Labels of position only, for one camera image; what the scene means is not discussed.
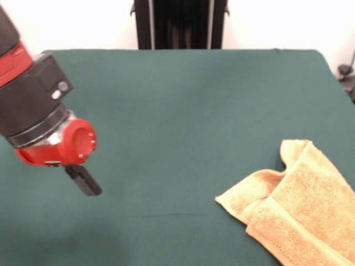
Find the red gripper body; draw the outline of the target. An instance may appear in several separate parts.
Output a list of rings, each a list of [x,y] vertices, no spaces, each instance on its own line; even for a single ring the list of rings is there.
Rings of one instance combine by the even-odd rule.
[[[16,148],[16,155],[36,166],[83,164],[97,147],[92,124],[70,110],[68,116],[50,134],[28,147]]]

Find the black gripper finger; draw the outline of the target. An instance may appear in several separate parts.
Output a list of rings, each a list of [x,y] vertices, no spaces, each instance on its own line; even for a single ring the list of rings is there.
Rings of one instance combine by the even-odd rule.
[[[75,182],[79,183],[81,180],[80,166],[79,165],[68,165],[65,166],[65,172],[69,177]]]
[[[74,173],[74,182],[86,196],[99,196],[102,193],[102,188],[85,167],[75,165]]]

